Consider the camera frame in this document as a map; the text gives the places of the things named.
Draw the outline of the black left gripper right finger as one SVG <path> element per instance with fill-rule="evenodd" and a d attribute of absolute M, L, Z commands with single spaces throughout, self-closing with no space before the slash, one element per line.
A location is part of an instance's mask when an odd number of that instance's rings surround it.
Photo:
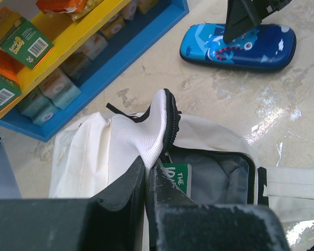
<path fill-rule="evenodd" d="M 289 250 L 276 215 L 264 206 L 197 204 L 156 164 L 148 205 L 153 250 Z"/>

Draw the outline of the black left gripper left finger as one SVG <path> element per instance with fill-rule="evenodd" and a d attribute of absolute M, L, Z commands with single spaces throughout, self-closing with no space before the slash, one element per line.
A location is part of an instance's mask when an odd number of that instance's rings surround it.
<path fill-rule="evenodd" d="M 0 250 L 141 250 L 141 157 L 84 199 L 0 199 Z"/>

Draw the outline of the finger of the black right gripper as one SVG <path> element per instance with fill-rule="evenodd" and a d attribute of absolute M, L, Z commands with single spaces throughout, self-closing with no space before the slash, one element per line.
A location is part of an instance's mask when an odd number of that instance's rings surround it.
<path fill-rule="evenodd" d="M 259 26 L 264 18 L 289 3 L 290 0 L 228 0 L 224 42 L 231 42 Z"/>

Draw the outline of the blue dinosaur pencil case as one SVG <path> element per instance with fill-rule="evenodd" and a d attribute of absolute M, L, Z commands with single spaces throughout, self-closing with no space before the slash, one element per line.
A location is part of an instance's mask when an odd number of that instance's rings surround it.
<path fill-rule="evenodd" d="M 297 38 L 284 25 L 259 25 L 224 42 L 224 24 L 201 23 L 191 26 L 180 45 L 183 60 L 224 69 L 275 72 L 293 59 Z"/>

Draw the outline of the green colourful book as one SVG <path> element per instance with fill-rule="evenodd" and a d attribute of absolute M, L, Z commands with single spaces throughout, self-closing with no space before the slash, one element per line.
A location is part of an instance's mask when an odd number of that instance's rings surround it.
<path fill-rule="evenodd" d="M 192 166 L 190 164 L 164 163 L 163 170 L 188 197 L 191 194 Z"/>

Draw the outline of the cream canvas backpack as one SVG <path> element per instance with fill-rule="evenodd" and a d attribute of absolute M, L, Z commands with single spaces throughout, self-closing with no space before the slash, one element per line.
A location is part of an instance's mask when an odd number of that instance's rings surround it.
<path fill-rule="evenodd" d="M 314 220 L 314 168 L 261 166 L 242 137 L 211 120 L 182 114 L 167 89 L 156 93 L 145 113 L 129 116 L 111 107 L 109 114 L 82 117 L 59 133 L 49 196 L 91 198 L 137 157 L 145 166 L 143 219 L 148 219 L 150 170 L 179 163 L 192 166 L 189 198 L 197 204 L 264 206 L 280 224 Z"/>

